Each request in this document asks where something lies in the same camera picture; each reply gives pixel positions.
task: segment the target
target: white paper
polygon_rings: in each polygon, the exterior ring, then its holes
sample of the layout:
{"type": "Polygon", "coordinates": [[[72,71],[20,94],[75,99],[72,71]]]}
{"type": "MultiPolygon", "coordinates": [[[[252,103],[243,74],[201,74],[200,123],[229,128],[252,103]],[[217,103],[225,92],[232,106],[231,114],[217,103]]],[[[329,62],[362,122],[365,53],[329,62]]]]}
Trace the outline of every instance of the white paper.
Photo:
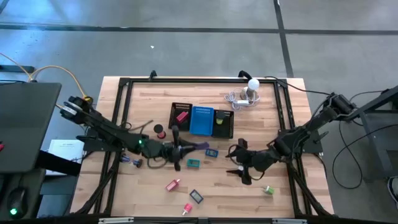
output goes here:
{"type": "MultiPolygon", "coordinates": [[[[81,164],[83,157],[83,146],[85,144],[79,140],[51,140],[49,153],[58,157],[73,160],[81,164]]],[[[46,170],[45,175],[66,175],[52,170],[46,170]]]]}

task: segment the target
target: wooden table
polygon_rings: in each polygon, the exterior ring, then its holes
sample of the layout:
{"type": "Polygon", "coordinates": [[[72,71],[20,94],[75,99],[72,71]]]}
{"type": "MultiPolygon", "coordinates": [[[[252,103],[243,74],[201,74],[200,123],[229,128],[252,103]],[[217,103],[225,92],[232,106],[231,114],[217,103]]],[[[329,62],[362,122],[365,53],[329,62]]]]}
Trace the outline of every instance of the wooden table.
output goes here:
{"type": "MultiPolygon", "coordinates": [[[[97,110],[108,119],[112,117],[119,78],[104,77],[99,93],[97,110]]],[[[305,88],[301,78],[290,78],[288,82],[305,88]]],[[[145,128],[144,133],[156,139],[153,127],[161,124],[167,133],[165,140],[171,141],[172,133],[167,127],[172,102],[231,110],[231,104],[224,100],[224,95],[244,86],[235,83],[135,83],[127,121],[136,127],[153,119],[154,122],[145,128]]],[[[211,148],[219,150],[218,158],[206,157],[204,151],[192,152],[180,162],[180,172],[175,172],[171,163],[161,169],[149,169],[146,163],[140,169],[129,164],[120,164],[112,216],[179,217],[184,205],[191,203],[193,209],[187,215],[191,217],[294,217],[285,164],[272,165],[266,170],[264,177],[260,181],[253,181],[252,185],[243,185],[239,177],[225,172],[236,168],[225,155],[230,145],[237,144],[238,138],[247,140],[249,149],[260,150],[265,149],[266,144],[277,136],[279,122],[274,89],[270,84],[262,84],[258,92],[261,96],[258,105],[235,112],[234,139],[180,133],[180,137],[187,141],[209,142],[211,148]],[[187,169],[186,161],[189,158],[200,159],[201,167],[198,170],[187,169]],[[180,186],[173,192],[166,191],[165,186],[174,179],[181,179],[180,186]],[[273,196],[262,191],[261,187],[267,185],[275,188],[273,196]],[[205,198],[199,205],[189,196],[193,189],[205,198]]],[[[289,93],[295,123],[302,125],[311,117],[306,93],[293,88],[289,88],[289,93]]],[[[282,91],[281,97],[285,109],[282,91]]],[[[83,161],[72,212],[78,210],[97,187],[103,157],[104,153],[95,152],[83,161]]],[[[314,155],[304,154],[302,160],[308,187],[323,207],[333,213],[322,164],[314,155]]],[[[253,177],[260,175],[254,169],[250,169],[250,173],[253,177]]],[[[106,204],[108,188],[104,192],[102,209],[106,204]]],[[[301,191],[298,191],[298,199],[300,208],[304,211],[301,191]]]]}

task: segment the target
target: black aluminum frame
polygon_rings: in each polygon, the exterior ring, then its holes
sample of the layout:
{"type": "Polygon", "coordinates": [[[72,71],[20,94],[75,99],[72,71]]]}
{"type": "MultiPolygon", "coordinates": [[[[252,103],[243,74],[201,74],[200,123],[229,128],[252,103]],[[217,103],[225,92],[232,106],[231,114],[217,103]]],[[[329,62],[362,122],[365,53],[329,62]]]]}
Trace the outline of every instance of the black aluminum frame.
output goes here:
{"type": "MultiPolygon", "coordinates": [[[[123,88],[127,86],[127,94],[126,94],[126,100],[123,108],[123,115],[122,115],[122,120],[121,124],[125,126],[127,122],[127,116],[129,112],[129,105],[131,102],[131,93],[132,93],[132,88],[134,83],[247,83],[248,79],[246,78],[158,78],[157,74],[155,71],[152,71],[151,75],[149,78],[120,78],[119,79],[119,85],[118,85],[118,92],[116,95],[116,101],[115,101],[115,106],[114,106],[114,111],[113,111],[113,116],[112,116],[112,122],[116,123],[118,114],[119,114],[119,109],[120,109],[120,104],[121,104],[121,97],[122,97],[122,92],[123,88]]],[[[289,96],[289,89],[287,85],[280,85],[277,80],[275,79],[260,79],[260,83],[268,83],[272,84],[274,87],[274,92],[275,92],[275,99],[276,99],[276,104],[277,104],[277,111],[278,111],[278,117],[279,117],[279,124],[280,124],[280,129],[285,130],[286,125],[285,125],[285,120],[284,120],[284,111],[282,107],[282,101],[280,98],[280,87],[283,89],[284,93],[284,98],[286,102],[286,109],[287,109],[287,115],[289,119],[289,124],[290,128],[295,127],[294,123],[294,116],[293,116],[293,111],[292,111],[292,104],[290,102],[290,96],[289,96]]],[[[101,176],[100,176],[100,182],[104,180],[107,171],[108,171],[108,166],[109,166],[109,159],[111,157],[112,152],[105,152],[105,157],[104,157],[104,162],[102,166],[102,171],[101,171],[101,176]]],[[[114,175],[112,176],[111,179],[111,185],[109,188],[109,193],[108,193],[108,200],[106,203],[106,207],[103,213],[110,215],[112,211],[112,206],[113,206],[113,198],[114,198],[114,191],[116,188],[116,180],[117,180],[117,175],[118,175],[118,170],[119,170],[119,162],[118,162],[118,157],[120,157],[120,152],[116,153],[115,160],[114,160],[114,175]]],[[[297,170],[303,181],[305,182],[305,175],[304,175],[304,169],[303,169],[303,164],[302,160],[299,154],[296,154],[295,156],[297,160],[297,170]]],[[[295,181],[293,178],[293,170],[287,166],[287,172],[289,176],[289,187],[290,187],[290,193],[292,196],[292,204],[293,204],[293,210],[294,210],[294,215],[297,217],[298,215],[303,215],[303,213],[300,210],[299,207],[299,200],[297,198],[297,191],[295,188],[295,181]]],[[[94,207],[94,213],[99,213],[100,212],[100,206],[102,203],[102,194],[99,196],[98,200],[95,203],[94,207]]],[[[304,205],[305,205],[305,213],[307,215],[311,215],[311,206],[308,201],[308,198],[304,196],[304,205]]]]}

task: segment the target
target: white cable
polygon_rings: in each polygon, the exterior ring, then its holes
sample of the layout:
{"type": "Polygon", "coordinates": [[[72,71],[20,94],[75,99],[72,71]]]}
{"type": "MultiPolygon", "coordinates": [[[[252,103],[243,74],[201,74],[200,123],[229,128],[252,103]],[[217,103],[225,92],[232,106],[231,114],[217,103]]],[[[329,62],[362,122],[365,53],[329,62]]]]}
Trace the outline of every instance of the white cable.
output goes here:
{"type": "MultiPolygon", "coordinates": [[[[243,91],[243,89],[241,89],[241,88],[236,88],[233,91],[230,91],[229,94],[225,95],[224,99],[228,102],[231,102],[232,109],[238,111],[241,109],[242,106],[239,105],[238,101],[236,100],[236,92],[235,92],[236,90],[239,90],[239,92],[243,91]]],[[[246,98],[249,100],[249,102],[250,101],[252,102],[251,104],[249,104],[247,106],[254,106],[256,104],[256,102],[260,100],[260,96],[257,95],[256,92],[253,93],[253,98],[255,100],[250,100],[248,97],[248,93],[244,92],[244,94],[246,95],[246,98]]]]}

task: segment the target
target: black basket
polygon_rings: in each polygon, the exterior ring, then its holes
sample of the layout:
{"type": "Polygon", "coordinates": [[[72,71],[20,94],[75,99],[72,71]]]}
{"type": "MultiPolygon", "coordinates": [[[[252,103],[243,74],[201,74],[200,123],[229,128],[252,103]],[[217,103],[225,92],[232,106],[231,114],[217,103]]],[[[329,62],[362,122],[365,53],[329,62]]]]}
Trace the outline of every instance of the black basket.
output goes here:
{"type": "Polygon", "coordinates": [[[173,125],[177,125],[180,131],[189,131],[191,125],[192,104],[190,103],[172,103],[172,110],[170,112],[169,129],[173,125]],[[182,112],[188,112],[188,118],[182,123],[177,122],[177,116],[182,112]]]}
{"type": "Polygon", "coordinates": [[[234,138],[234,111],[214,110],[213,119],[213,134],[211,137],[234,138]],[[217,111],[223,111],[225,114],[223,124],[217,124],[216,122],[217,111]]]}

